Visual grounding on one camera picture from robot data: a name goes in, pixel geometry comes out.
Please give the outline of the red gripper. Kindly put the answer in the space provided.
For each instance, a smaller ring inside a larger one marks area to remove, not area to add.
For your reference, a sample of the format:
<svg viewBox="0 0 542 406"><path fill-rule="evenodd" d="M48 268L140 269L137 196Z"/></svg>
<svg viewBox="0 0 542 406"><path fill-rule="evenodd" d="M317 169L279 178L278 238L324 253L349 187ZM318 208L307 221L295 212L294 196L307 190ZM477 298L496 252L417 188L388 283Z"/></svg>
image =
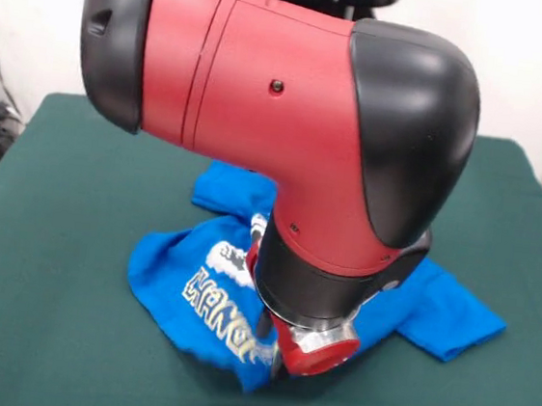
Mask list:
<svg viewBox="0 0 542 406"><path fill-rule="evenodd" d="M255 241L246 264L263 305L257 339L277 334L270 380L312 376L341 365L360 348L353 318L366 296L367 279L324 272L284 243Z"/></svg>

